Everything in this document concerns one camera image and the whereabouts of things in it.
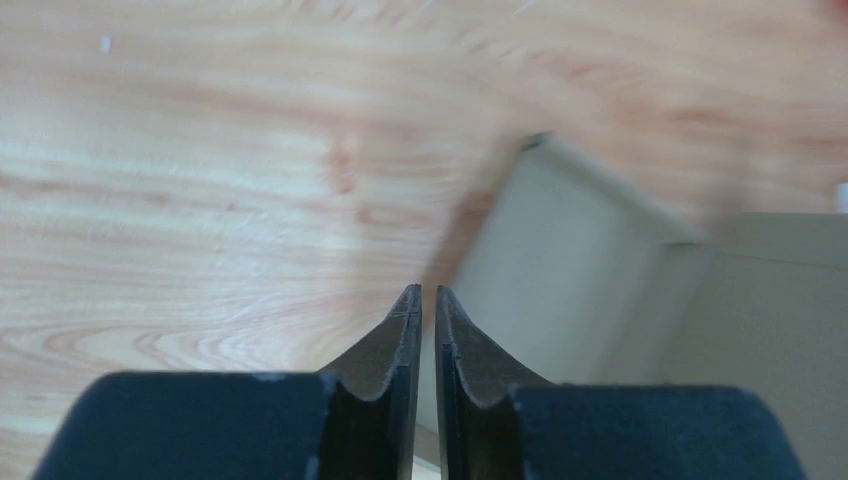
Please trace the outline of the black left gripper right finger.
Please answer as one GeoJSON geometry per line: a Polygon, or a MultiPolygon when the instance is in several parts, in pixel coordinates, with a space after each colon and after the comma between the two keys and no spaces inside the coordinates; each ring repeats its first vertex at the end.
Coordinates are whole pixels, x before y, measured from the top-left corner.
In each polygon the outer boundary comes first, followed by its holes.
{"type": "Polygon", "coordinates": [[[767,405],[727,386],[556,384],[436,294],[446,479],[801,479],[767,405]]]}

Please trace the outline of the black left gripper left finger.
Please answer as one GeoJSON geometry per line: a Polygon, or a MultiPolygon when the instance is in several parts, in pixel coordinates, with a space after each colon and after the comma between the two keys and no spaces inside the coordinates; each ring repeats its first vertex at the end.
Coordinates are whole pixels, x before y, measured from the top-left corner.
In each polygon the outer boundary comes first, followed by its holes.
{"type": "Polygon", "coordinates": [[[38,479],[407,479],[422,290],[314,372],[115,372],[76,400],[38,479]]]}

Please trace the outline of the brown cardboard box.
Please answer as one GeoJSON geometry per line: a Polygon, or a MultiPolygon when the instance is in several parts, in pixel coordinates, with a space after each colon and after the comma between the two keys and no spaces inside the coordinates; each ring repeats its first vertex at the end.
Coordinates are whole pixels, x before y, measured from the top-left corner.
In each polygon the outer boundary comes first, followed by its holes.
{"type": "MultiPolygon", "coordinates": [[[[550,382],[742,389],[777,418],[801,479],[847,475],[843,214],[741,213],[713,240],[540,134],[444,287],[550,382]]],[[[418,421],[442,475],[436,380],[434,318],[418,421]]]]}

